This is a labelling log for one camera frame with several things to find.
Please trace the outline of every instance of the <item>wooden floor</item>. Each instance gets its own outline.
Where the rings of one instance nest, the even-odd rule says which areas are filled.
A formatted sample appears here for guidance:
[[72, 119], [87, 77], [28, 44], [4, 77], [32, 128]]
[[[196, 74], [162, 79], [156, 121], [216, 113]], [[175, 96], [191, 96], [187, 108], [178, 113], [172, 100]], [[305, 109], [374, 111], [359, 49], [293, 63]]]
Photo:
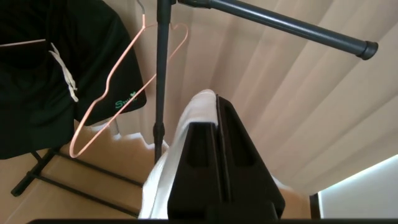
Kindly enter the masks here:
[[[92, 133], [87, 132], [78, 145], [81, 147], [90, 136]], [[101, 138], [80, 159], [145, 182], [153, 166], [153, 151], [147, 148], [143, 139], [136, 136]], [[21, 196], [13, 197], [10, 191], [35, 162], [30, 154], [0, 161], [0, 223], [20, 224], [37, 218], [131, 218], [40, 180], [35, 180]], [[141, 207], [139, 187], [61, 157], [54, 157], [43, 175], [131, 210], [138, 211]], [[281, 192], [286, 200], [283, 218], [310, 218], [308, 197], [289, 189]]]

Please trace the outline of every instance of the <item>green logo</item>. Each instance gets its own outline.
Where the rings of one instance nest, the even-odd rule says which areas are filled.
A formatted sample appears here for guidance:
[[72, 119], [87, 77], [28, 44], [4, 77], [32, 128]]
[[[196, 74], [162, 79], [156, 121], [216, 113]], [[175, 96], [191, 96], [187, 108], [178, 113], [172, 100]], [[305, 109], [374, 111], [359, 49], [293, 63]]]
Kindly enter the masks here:
[[129, 100], [131, 100], [131, 98], [132, 98], [135, 94], [136, 94], [136, 92], [134, 91], [134, 92], [130, 93], [130, 97], [129, 97], [128, 99], [117, 101], [117, 102], [115, 103], [115, 108], [116, 108], [116, 109], [122, 108]]

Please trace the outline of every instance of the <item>clothing rack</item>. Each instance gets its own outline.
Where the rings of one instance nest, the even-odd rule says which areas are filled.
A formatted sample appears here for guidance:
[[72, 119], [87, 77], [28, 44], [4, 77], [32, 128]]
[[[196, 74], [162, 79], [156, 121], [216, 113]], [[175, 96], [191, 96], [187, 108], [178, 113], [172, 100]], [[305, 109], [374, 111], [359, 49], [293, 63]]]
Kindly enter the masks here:
[[[339, 34], [291, 17], [278, 14], [251, 4], [237, 0], [178, 0], [179, 3], [191, 7], [217, 9], [253, 22], [273, 27], [308, 40], [324, 44], [357, 57], [368, 60], [377, 52], [376, 42], [364, 41]], [[164, 136], [164, 96], [167, 70], [167, 41], [169, 39], [169, 23], [171, 8], [176, 0], [157, 0], [157, 81], [156, 81], [156, 122], [154, 126], [155, 162], [162, 154]]]
[[70, 156], [60, 152], [61, 147], [56, 147], [49, 149], [49, 151], [41, 157], [37, 152], [31, 152], [31, 154], [37, 159], [37, 163], [33, 168], [26, 173], [25, 177], [14, 187], [14, 189], [11, 191], [11, 194], [15, 197], [20, 196], [22, 193], [24, 193], [25, 189], [28, 188], [28, 186], [33, 182], [34, 179], [42, 180], [46, 183], [52, 184], [54, 186], [60, 187], [61, 189], [67, 190], [71, 193], [77, 194], [79, 196], [82, 196], [84, 198], [87, 198], [89, 200], [92, 200], [94, 202], [100, 203], [102, 205], [108, 206], [109, 208], [113, 208], [115, 210], [118, 210], [120, 212], [126, 213], [128, 215], [131, 215], [132, 217], [138, 217], [139, 211], [131, 211], [126, 208], [120, 207], [119, 205], [115, 205], [113, 203], [107, 202], [103, 199], [100, 199], [98, 197], [92, 196], [88, 193], [84, 193], [80, 190], [74, 189], [72, 187], [69, 187], [63, 183], [60, 183], [56, 180], [50, 179], [44, 175], [41, 174], [41, 171], [44, 169], [44, 167], [52, 160], [54, 156], [60, 156], [64, 159], [68, 159], [70, 161], [76, 162], [84, 167], [93, 169], [95, 171], [101, 172], [103, 174], [109, 175], [111, 177], [117, 178], [119, 180], [123, 180], [125, 182], [128, 182], [130, 184], [136, 185], [138, 187], [143, 186], [142, 183], [129, 179], [127, 177], [121, 176], [119, 174], [115, 174], [114, 172], [110, 172], [108, 170], [102, 169], [98, 166], [95, 166], [93, 164], [87, 163], [85, 161], [81, 161], [79, 159], [74, 159], [71, 158]]

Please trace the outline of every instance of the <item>curtain fold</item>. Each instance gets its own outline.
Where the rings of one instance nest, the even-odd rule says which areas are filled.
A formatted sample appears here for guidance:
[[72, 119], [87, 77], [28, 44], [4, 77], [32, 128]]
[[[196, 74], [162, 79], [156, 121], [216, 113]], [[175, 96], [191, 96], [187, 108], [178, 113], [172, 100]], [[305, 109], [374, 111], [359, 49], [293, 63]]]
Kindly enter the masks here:
[[[131, 35], [141, 27], [133, 0], [106, 0]], [[211, 88], [235, 106], [271, 173], [313, 194], [397, 154], [398, 1], [245, 0], [268, 10], [363, 40], [379, 42], [368, 61], [215, 9], [173, 6], [172, 22], [189, 26], [170, 61], [165, 140], [171, 144], [190, 98]], [[143, 1], [147, 23], [156, 1]], [[169, 52], [184, 36], [170, 31]], [[155, 73], [156, 29], [138, 40], [144, 81]], [[152, 142], [155, 85], [144, 108], [117, 119], [121, 134]]]

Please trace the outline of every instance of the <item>white towel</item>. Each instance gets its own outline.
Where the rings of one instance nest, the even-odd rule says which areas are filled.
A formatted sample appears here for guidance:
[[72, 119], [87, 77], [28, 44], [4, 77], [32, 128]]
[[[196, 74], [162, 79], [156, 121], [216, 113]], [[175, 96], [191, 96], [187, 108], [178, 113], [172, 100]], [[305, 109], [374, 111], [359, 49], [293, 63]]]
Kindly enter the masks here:
[[180, 162], [188, 127], [192, 122], [218, 125], [216, 95], [213, 91], [203, 90], [196, 94], [182, 113], [173, 144], [156, 163], [144, 184], [139, 218], [168, 219], [167, 202]]

